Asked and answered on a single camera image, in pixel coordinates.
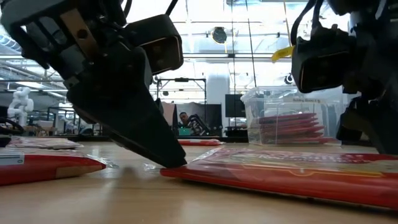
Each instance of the clear plastic bin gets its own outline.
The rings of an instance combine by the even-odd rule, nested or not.
[[[300,93],[295,86],[261,86],[242,96],[251,144],[340,144],[341,88]]]

